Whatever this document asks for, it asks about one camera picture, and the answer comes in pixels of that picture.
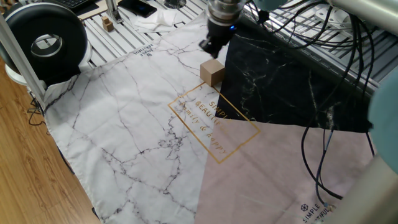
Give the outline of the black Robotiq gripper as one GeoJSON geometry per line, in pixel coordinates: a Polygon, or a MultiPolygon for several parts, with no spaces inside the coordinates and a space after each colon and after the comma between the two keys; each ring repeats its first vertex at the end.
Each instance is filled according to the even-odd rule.
{"type": "Polygon", "coordinates": [[[199,43],[200,48],[217,59],[223,47],[234,35],[234,25],[219,25],[208,20],[208,37],[199,43]]]}

